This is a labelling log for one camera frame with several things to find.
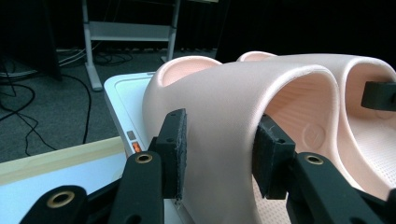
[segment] metal stand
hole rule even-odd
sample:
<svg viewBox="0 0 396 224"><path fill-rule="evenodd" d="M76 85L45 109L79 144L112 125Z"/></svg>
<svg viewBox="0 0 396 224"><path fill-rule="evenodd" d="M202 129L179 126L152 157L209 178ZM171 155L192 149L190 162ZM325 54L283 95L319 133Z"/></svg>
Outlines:
<svg viewBox="0 0 396 224"><path fill-rule="evenodd" d="M92 40L168 42L167 56L166 58L162 57L164 62L168 62L173 58L179 9L180 0L175 0L174 14L172 24L170 26L89 21L87 0L82 0L85 47L87 51L87 62L85 63L85 66L92 84L92 89L94 91L101 91L103 89L102 83L93 64Z"/></svg>

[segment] desk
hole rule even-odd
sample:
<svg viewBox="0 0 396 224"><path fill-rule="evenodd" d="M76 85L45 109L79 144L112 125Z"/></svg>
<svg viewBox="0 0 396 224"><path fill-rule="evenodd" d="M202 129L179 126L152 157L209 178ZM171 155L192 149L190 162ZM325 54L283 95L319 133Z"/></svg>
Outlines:
<svg viewBox="0 0 396 224"><path fill-rule="evenodd" d="M126 162L119 137L0 163L0 218L19 223L44 193L77 185L90 194L120 178ZM181 223L165 201L165 223Z"/></svg>

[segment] bolt hole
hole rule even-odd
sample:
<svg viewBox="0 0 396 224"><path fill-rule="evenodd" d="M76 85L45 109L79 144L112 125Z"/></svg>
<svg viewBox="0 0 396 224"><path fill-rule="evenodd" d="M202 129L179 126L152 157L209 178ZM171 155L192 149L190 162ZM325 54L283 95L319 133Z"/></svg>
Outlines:
<svg viewBox="0 0 396 224"><path fill-rule="evenodd" d="M50 208L59 208L67 205L71 201L73 201L75 197L75 193L70 190L62 191L53 194L48 200L47 200L47 206Z"/></svg>
<svg viewBox="0 0 396 224"><path fill-rule="evenodd" d="M316 157L316 156L311 156L311 155L309 155L309 156L306 156L305 159L306 159L309 163L312 163L312 164L315 164L315 165L321 165L321 164L323 164L323 159L321 159L321 158L319 158L319 157Z"/></svg>
<svg viewBox="0 0 396 224"><path fill-rule="evenodd" d="M142 221L142 217L141 216L137 216L137 215L133 215L131 217L128 218L127 222L128 224L139 224Z"/></svg>
<svg viewBox="0 0 396 224"><path fill-rule="evenodd" d="M280 144L284 144L286 142L284 139L281 138L277 139L276 141Z"/></svg>
<svg viewBox="0 0 396 224"><path fill-rule="evenodd" d="M365 221L361 220L361 219L358 218L358 217L352 217L352 218L350 219L350 223L352 223L352 224L366 224Z"/></svg>
<svg viewBox="0 0 396 224"><path fill-rule="evenodd" d="M137 163L147 163L152 161L152 156L149 154L139 155L138 157L136 157L135 161Z"/></svg>

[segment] wooden surface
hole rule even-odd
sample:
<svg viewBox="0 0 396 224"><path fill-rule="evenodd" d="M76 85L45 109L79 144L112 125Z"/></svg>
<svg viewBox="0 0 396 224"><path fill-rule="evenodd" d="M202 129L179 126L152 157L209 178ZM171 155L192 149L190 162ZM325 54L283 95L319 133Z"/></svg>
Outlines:
<svg viewBox="0 0 396 224"><path fill-rule="evenodd" d="M0 185L98 160L124 151L120 137L0 163Z"/></svg>

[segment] black bracket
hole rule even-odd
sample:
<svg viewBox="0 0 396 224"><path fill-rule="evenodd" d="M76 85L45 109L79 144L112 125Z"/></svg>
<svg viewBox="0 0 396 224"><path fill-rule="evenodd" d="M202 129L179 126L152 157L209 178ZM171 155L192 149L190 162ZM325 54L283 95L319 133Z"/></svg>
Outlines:
<svg viewBox="0 0 396 224"><path fill-rule="evenodd" d="M164 223L163 199L181 199L186 168L186 111L169 113L148 151L130 156L122 178L87 196L61 186L41 196L21 223ZM50 201L58 206L49 206Z"/></svg>
<svg viewBox="0 0 396 224"><path fill-rule="evenodd" d="M396 111L396 82L366 82L361 106L375 110Z"/></svg>
<svg viewBox="0 0 396 224"><path fill-rule="evenodd" d="M352 188L335 166L315 153L295 153L294 142L264 115L256 132L252 173L262 197L284 199L291 223L395 223L396 189L386 202Z"/></svg>

